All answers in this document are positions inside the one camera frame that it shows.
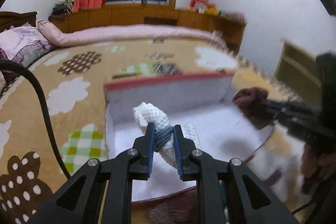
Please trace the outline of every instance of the brown cloth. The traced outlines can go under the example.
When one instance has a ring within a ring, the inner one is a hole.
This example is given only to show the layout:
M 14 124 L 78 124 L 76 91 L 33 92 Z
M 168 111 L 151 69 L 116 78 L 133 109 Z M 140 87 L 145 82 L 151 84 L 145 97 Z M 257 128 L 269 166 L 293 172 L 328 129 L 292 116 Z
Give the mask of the brown cloth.
M 270 123 L 270 115 L 262 107 L 262 103 L 267 100 L 267 97 L 267 90 L 252 87 L 238 91 L 232 102 L 240 108 L 257 129 L 262 129 Z
M 197 190 L 192 189 L 157 205 L 149 211 L 152 224 L 196 224 Z

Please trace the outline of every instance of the brown polka dot pattern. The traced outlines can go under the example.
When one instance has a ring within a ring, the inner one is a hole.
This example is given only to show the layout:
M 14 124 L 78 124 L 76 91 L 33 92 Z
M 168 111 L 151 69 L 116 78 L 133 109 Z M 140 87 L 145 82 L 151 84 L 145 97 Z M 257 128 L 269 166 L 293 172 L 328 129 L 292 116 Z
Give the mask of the brown polka dot pattern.
M 58 72 L 62 73 L 63 76 L 72 73 L 85 73 L 90 70 L 92 65 L 101 62 L 101 56 L 102 54 L 96 53 L 96 51 L 76 54 L 72 59 L 63 62 L 63 66 L 58 69 Z
M 15 77 L 14 79 L 11 79 L 10 81 L 6 81 L 5 86 L 3 87 L 1 91 L 0 98 L 9 90 L 11 86 L 13 86 L 14 82 L 18 79 L 18 77 Z
M 8 160 L 8 174 L 0 177 L 0 213 L 10 223 L 26 223 L 29 218 L 52 196 L 50 187 L 37 177 L 40 171 L 40 156 L 29 152 L 19 159 Z

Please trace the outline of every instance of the metal screw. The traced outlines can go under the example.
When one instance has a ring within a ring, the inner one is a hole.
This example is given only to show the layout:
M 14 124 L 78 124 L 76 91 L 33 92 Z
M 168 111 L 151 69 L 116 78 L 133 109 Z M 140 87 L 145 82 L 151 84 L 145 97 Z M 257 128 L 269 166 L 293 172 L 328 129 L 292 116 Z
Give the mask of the metal screw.
M 234 158 L 231 160 L 231 163 L 234 165 L 234 166 L 239 166 L 241 165 L 242 161 L 238 158 Z
M 89 161 L 87 162 L 87 164 L 89 166 L 96 166 L 98 164 L 98 160 L 97 159 L 89 159 Z
M 200 155 L 202 155 L 202 150 L 199 150 L 199 149 L 195 149 L 193 150 L 192 154 L 196 157 L 199 157 Z
M 134 156 L 138 153 L 138 150 L 136 150 L 135 148 L 130 148 L 129 150 L 127 150 L 127 153 L 131 156 Z

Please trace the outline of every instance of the hand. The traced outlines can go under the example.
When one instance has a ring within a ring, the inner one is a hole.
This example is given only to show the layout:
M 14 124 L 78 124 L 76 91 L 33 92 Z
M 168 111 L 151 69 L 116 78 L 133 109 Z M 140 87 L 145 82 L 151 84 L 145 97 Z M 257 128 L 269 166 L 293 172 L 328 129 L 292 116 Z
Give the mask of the hand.
M 318 167 L 322 167 L 319 178 L 321 181 L 327 180 L 336 171 L 336 152 L 331 154 L 322 154 L 320 157 L 316 156 L 316 151 L 310 146 L 304 146 L 302 156 L 302 174 L 309 178 L 314 174 Z

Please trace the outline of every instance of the black cable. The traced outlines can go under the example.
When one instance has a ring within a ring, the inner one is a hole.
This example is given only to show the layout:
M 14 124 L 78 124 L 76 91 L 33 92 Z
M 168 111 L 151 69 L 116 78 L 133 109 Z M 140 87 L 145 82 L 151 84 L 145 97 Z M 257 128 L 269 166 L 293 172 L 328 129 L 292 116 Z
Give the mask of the black cable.
M 302 211 L 303 209 L 305 209 L 305 208 L 309 207 L 310 205 L 312 205 L 314 202 L 315 202 L 315 200 L 312 199 L 310 202 L 308 202 L 305 205 L 301 206 L 300 208 L 297 208 L 296 210 L 294 210 L 292 212 L 292 214 L 294 215 L 294 214 L 298 213 L 299 211 Z
M 61 154 L 59 153 L 56 140 L 55 140 L 55 135 L 53 132 L 53 127 L 51 126 L 51 121 L 50 121 L 50 116 L 49 116 L 49 111 L 48 111 L 48 106 L 47 102 L 45 100 L 45 96 L 42 90 L 42 87 L 36 77 L 33 75 L 32 72 L 30 72 L 28 69 L 23 67 L 20 64 L 14 63 L 12 61 L 7 61 L 7 60 L 0 60 L 0 70 L 8 70 L 12 71 L 14 73 L 17 73 L 19 75 L 22 75 L 24 78 L 26 78 L 34 87 L 35 92 L 37 94 L 37 97 L 39 98 L 39 102 L 41 105 L 41 110 L 43 114 L 43 119 L 45 123 L 45 127 L 48 132 L 48 137 L 49 141 L 51 144 L 52 151 L 54 152 L 54 155 L 56 157 L 56 160 L 58 162 L 58 165 L 61 167 L 64 175 L 67 177 L 67 179 L 71 178 L 71 175 L 69 174 L 63 160 L 61 157 Z

